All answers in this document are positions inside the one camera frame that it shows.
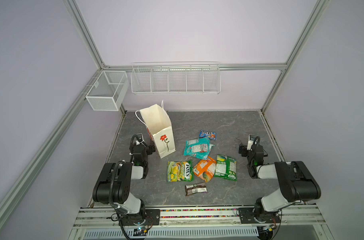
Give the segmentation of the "white flower paper bag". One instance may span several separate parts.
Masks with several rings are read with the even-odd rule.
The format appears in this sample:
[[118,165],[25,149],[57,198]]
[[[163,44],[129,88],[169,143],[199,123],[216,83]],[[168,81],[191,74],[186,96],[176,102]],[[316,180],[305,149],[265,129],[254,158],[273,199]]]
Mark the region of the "white flower paper bag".
[[164,101],[161,105],[155,104],[135,111],[135,115],[146,126],[161,159],[176,151],[172,122],[164,109]]

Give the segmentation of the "yellow green fox's candy bag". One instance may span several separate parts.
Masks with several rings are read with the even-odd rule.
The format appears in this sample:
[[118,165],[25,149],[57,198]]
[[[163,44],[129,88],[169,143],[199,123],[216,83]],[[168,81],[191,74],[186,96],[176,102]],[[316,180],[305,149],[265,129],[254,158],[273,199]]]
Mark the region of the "yellow green fox's candy bag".
[[191,161],[168,162],[167,168],[168,182],[192,182],[193,168]]

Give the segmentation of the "brown chocolate bar wrapper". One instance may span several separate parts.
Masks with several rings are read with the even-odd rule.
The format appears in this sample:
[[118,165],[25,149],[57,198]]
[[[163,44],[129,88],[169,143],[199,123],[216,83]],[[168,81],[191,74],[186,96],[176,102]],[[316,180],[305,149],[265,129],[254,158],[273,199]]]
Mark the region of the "brown chocolate bar wrapper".
[[198,193],[207,193],[207,187],[205,182],[185,186],[186,196],[191,196]]

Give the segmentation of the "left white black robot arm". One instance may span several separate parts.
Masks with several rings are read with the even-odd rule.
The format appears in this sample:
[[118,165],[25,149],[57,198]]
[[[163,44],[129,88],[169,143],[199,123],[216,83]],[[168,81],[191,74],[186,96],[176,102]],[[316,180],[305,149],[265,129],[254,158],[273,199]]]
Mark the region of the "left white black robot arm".
[[144,201],[131,193],[131,181],[147,177],[148,158],[156,151],[155,146],[146,144],[142,134],[136,134],[129,149],[129,161],[104,164],[93,189],[93,201],[112,207],[117,214],[112,220],[124,226],[156,225],[160,211],[147,210]]

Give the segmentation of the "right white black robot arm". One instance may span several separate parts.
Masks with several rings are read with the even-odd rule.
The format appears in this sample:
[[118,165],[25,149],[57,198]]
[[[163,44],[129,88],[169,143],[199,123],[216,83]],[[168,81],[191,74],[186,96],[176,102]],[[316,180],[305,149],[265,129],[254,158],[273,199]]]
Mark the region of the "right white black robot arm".
[[247,170],[252,179],[275,179],[279,188],[258,198],[254,207],[239,208],[241,223],[278,223],[279,212],[286,207],[321,197],[321,189],[302,161],[265,164],[268,153],[260,144],[260,137],[250,135],[247,145],[240,144],[238,153],[247,158]]

